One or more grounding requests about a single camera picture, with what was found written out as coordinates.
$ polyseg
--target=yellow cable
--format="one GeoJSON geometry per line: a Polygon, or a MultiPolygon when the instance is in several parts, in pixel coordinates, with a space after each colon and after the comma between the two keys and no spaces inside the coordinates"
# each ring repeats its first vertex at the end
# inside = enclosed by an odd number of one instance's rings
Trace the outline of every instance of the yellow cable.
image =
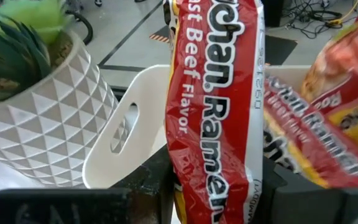
{"type": "Polygon", "coordinates": [[[357,7],[358,5],[358,0],[354,3],[352,9],[345,15],[345,16],[342,16],[342,18],[340,19],[334,19],[332,21],[329,21],[328,23],[330,24],[335,24],[335,25],[339,25],[339,24],[342,24],[343,23],[343,19],[345,19],[346,17],[348,17],[350,14],[352,14],[353,10],[357,7]]]}

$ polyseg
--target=potted plant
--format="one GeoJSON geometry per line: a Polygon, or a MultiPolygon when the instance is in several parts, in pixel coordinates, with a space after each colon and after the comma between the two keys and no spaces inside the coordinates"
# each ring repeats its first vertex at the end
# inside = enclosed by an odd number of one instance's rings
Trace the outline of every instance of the potted plant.
{"type": "MultiPolygon", "coordinates": [[[[59,187],[82,184],[84,159],[117,106],[68,21],[57,0],[0,7],[0,161],[59,187]]],[[[122,121],[113,147],[127,135],[122,121]]]]}

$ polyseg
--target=green leaves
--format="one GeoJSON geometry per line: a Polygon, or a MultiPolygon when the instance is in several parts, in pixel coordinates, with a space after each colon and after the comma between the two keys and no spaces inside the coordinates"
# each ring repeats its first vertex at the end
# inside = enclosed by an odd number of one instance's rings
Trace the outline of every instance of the green leaves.
{"type": "Polygon", "coordinates": [[[5,15],[27,27],[33,27],[41,39],[50,45],[67,26],[69,18],[62,10],[61,0],[4,0],[0,6],[0,20],[14,24],[5,15]]]}
{"type": "Polygon", "coordinates": [[[47,46],[33,28],[0,20],[0,101],[29,88],[52,71],[47,46]]]}

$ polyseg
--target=white plastic bin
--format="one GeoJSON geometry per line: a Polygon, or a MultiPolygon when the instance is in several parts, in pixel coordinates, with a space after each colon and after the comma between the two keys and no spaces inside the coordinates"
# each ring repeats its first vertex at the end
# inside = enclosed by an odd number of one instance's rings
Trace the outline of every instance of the white plastic bin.
{"type": "MultiPolygon", "coordinates": [[[[270,66],[266,72],[280,77],[298,90],[309,68],[308,65],[270,66]]],[[[134,78],[85,160],[83,179],[87,188],[108,188],[114,185],[166,144],[163,121],[169,71],[168,65],[155,65],[134,78]],[[118,128],[132,103],[137,105],[139,114],[121,153],[113,153],[110,150],[111,133],[118,128]]],[[[175,211],[172,223],[180,223],[175,211]]]]}

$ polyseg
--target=red plastic wrapper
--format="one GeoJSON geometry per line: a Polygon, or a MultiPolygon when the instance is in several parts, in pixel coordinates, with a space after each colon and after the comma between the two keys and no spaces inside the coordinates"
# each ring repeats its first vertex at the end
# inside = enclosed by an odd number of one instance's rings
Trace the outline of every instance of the red plastic wrapper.
{"type": "Polygon", "coordinates": [[[301,96],[358,144],[358,17],[317,56],[301,96]]]}
{"type": "Polygon", "coordinates": [[[352,139],[277,77],[266,78],[264,97],[267,157],[323,187],[358,187],[352,139]]]}
{"type": "Polygon", "coordinates": [[[168,3],[177,23],[165,125],[178,216],[249,223],[262,190],[262,3],[168,3]]]}

